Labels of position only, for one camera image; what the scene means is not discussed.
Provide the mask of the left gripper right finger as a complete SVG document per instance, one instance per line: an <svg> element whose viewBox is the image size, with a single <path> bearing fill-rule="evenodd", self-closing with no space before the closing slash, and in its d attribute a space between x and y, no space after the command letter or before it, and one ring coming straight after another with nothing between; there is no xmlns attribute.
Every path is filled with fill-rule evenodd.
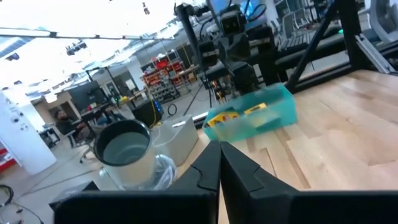
<svg viewBox="0 0 398 224"><path fill-rule="evenodd" d="M221 185L230 223L288 223L297 189L265 171L239 149L221 142Z"/></svg>

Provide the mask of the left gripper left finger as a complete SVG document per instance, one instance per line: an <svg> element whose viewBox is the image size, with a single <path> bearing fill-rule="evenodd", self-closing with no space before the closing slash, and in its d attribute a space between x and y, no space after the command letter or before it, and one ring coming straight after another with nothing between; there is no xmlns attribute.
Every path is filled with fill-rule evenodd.
<svg viewBox="0 0 398 224"><path fill-rule="evenodd" d="M169 208L170 223L214 224L220 200L221 145L210 141L169 190L176 199Z"/></svg>

